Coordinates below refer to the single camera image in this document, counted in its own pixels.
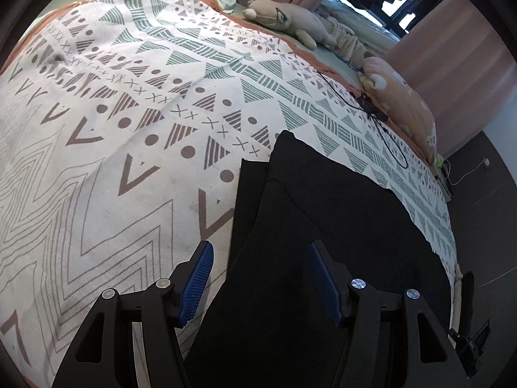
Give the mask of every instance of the black cloth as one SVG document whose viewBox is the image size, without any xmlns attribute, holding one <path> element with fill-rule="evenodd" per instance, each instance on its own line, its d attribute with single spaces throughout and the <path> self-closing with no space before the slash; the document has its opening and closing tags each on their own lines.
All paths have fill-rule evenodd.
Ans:
<svg viewBox="0 0 517 388">
<path fill-rule="evenodd" d="M 314 240 L 379 290 L 418 289 L 448 327 L 445 270 L 391 191 L 287 131 L 262 179 L 265 169 L 241 167 L 241 179 L 254 174 L 259 184 L 243 193 L 239 183 L 232 251 L 241 250 L 185 359 L 194 388 L 331 385 L 349 330 L 325 315 L 308 266 Z M 246 200 L 255 200 L 249 209 Z"/>
<path fill-rule="evenodd" d="M 462 337 L 470 335 L 470 322 L 472 320 L 472 302 L 474 301 L 474 274 L 472 271 L 465 273 L 461 279 L 461 312 L 459 314 L 458 334 Z"/>
</svg>

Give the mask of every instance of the plush toy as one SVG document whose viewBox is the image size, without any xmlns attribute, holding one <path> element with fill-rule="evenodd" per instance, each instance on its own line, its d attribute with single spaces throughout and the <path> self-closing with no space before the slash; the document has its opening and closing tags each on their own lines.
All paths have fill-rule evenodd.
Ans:
<svg viewBox="0 0 517 388">
<path fill-rule="evenodd" d="M 327 32 L 314 13 L 294 4 L 251 0 L 242 14 L 247 20 L 298 38 L 310 50 L 316 49 L 317 42 L 331 49 L 336 44 L 335 37 Z"/>
</svg>

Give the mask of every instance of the cable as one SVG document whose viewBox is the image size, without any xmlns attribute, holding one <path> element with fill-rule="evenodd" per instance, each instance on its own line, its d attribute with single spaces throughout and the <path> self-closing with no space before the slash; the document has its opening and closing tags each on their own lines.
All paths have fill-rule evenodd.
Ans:
<svg viewBox="0 0 517 388">
<path fill-rule="evenodd" d="M 367 117 L 368 119 L 372 120 L 372 121 L 373 121 L 373 123 L 375 124 L 375 128 L 377 128 L 377 132 L 379 133 L 379 135 L 380 135 L 380 136 L 381 136 L 381 138 L 383 139 L 383 143 L 384 143 L 384 145 L 386 146 L 386 148 L 388 149 L 388 151 L 389 151 L 389 153 L 391 154 L 392 158 L 394 158 L 394 159 L 395 159 L 396 163 L 398 163 L 398 164 L 399 164 L 399 166 L 400 166 L 402 169 L 408 169 L 408 168 L 409 168 L 409 163 L 407 162 L 407 158 L 406 158 L 406 156 L 405 156 L 404 152 L 402 151 L 402 149 L 400 148 L 400 146 L 399 146 L 399 144 L 396 142 L 396 140 L 393 138 L 393 136 L 392 136 L 392 135 L 388 132 L 388 130 L 386 130 L 386 129 L 382 126 L 382 124 L 381 124 L 381 128 L 382 128 L 382 130 L 383 130 L 387 135 L 389 135 L 389 136 L 390 136 L 391 140 L 395 143 L 395 145 L 396 145 L 397 149 L 400 151 L 400 154 L 402 155 L 402 157 L 404 158 L 404 161 L 406 162 L 406 166 L 403 166 L 403 165 L 399 162 L 399 159 L 397 159 L 397 158 L 396 158 L 396 156 L 395 156 L 395 155 L 393 154 L 393 152 L 391 151 L 391 147 L 388 145 L 388 143 L 386 143 L 386 140 L 384 140 L 384 137 L 383 137 L 382 133 L 380 132 L 380 130 L 379 130 L 379 126 L 378 126 L 378 124 L 377 124 L 377 123 L 380 123 L 380 121 L 379 121 L 376 117 L 374 117 L 371 113 L 366 112 L 362 107 L 356 107 L 356 106 L 351 105 L 350 103 L 348 103 L 348 102 L 347 102 L 347 100 L 345 100 L 345 98 L 343 98 L 343 97 L 342 97 L 342 95 L 341 95 L 340 93 L 338 93 L 338 91 L 337 91 L 337 90 L 335 90 L 335 89 L 334 89 L 334 86 L 333 86 L 332 84 L 330 84 L 330 82 L 329 82 L 327 79 L 325 79 L 325 76 L 324 76 L 321 72 L 319 72 L 319 71 L 317 71 L 317 70 L 316 70 L 316 73 L 318 73 L 318 74 L 321 76 L 321 78 L 322 78 L 322 79 L 327 83 L 327 85 L 328 85 L 328 86 L 329 86 L 329 87 L 334 91 L 334 93 L 335 93 L 336 95 L 338 95 L 338 96 L 341 98 L 341 100 L 342 100 L 344 103 L 346 103 L 346 104 L 347 104 L 348 106 L 350 106 L 351 108 L 354 108 L 355 110 L 362 111 L 362 112 L 366 113 L 366 117 Z"/>
<path fill-rule="evenodd" d="M 379 131 L 379 127 L 377 125 L 377 123 L 380 123 L 380 121 L 377 119 L 377 118 L 374 118 L 372 117 L 373 119 L 373 123 L 375 124 L 375 128 L 377 128 L 377 132 L 379 133 L 379 135 L 381 136 L 381 138 L 383 139 L 383 142 L 384 142 L 384 145 L 386 146 L 386 148 L 389 150 L 389 153 L 390 155 L 392 156 L 392 158 L 395 159 L 396 163 L 399 164 L 399 166 L 402 168 L 402 169 L 408 169 L 409 168 L 409 164 L 407 163 L 407 158 L 404 154 L 404 152 L 402 151 L 402 149 L 400 148 L 399 144 L 395 141 L 395 139 L 393 138 L 393 136 L 388 132 L 388 130 L 386 130 L 382 125 L 381 125 L 381 128 L 382 130 L 390 136 L 391 140 L 395 143 L 397 149 L 400 151 L 400 153 L 402 154 L 402 157 L 404 158 L 404 161 L 406 162 L 406 166 L 402 166 L 402 164 L 399 162 L 399 159 L 397 159 L 395 157 L 395 155 L 393 154 L 393 152 L 391 151 L 391 148 L 390 146 L 388 146 L 388 144 L 386 143 L 386 140 L 384 140 L 384 137 L 383 135 L 381 134 L 381 132 Z"/>
<path fill-rule="evenodd" d="M 451 179 L 450 179 L 450 175 L 451 175 L 451 164 L 450 164 L 450 162 L 448 161 L 448 163 L 449 163 L 449 172 L 447 173 L 447 179 L 449 179 L 449 184 L 451 184 L 451 185 L 458 185 L 458 184 L 462 181 L 462 179 L 463 179 L 465 176 L 470 175 L 470 174 L 471 174 L 472 172 L 474 172 L 477 168 L 479 168 L 482 164 L 484 164 L 484 162 L 485 162 L 485 160 L 486 160 L 486 159 L 487 159 L 487 158 L 484 158 L 484 159 L 481 161 L 481 163 L 480 163 L 479 165 L 477 165 L 477 166 L 476 166 L 474 169 L 472 169 L 470 172 L 467 172 L 466 174 L 464 174 L 464 175 L 459 179 L 459 181 L 454 182 L 454 183 L 452 183 L 452 182 L 451 182 Z"/>
</svg>

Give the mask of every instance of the floor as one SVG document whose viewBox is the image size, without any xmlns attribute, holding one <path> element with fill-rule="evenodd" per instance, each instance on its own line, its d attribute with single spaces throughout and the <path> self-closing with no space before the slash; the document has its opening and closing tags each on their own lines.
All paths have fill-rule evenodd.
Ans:
<svg viewBox="0 0 517 388">
<path fill-rule="evenodd" d="M 490 168 L 479 168 L 453 187 L 449 202 L 458 264 L 472 271 L 475 292 L 471 332 L 489 318 L 491 333 L 473 388 L 489 388 L 517 347 L 517 187 L 487 136 L 481 132 L 449 159 L 451 179 L 489 158 Z"/>
</svg>

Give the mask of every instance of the metal bolt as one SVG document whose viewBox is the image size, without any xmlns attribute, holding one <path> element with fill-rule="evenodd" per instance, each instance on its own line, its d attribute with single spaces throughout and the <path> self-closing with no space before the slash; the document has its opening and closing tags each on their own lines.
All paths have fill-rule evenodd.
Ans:
<svg viewBox="0 0 517 388">
<path fill-rule="evenodd" d="M 420 293 L 416 289 L 408 289 L 406 294 L 410 299 L 418 299 L 420 297 Z"/>
<path fill-rule="evenodd" d="M 106 289 L 102 293 L 102 297 L 104 299 L 111 299 L 113 296 L 115 296 L 115 291 L 113 289 Z"/>
<path fill-rule="evenodd" d="M 356 289 L 364 289 L 366 287 L 366 283 L 364 280 L 361 279 L 353 279 L 352 286 Z"/>
<path fill-rule="evenodd" d="M 166 287 L 169 287 L 171 285 L 171 281 L 167 278 L 159 279 L 156 282 L 156 287 L 159 287 L 160 289 L 165 289 Z"/>
</svg>

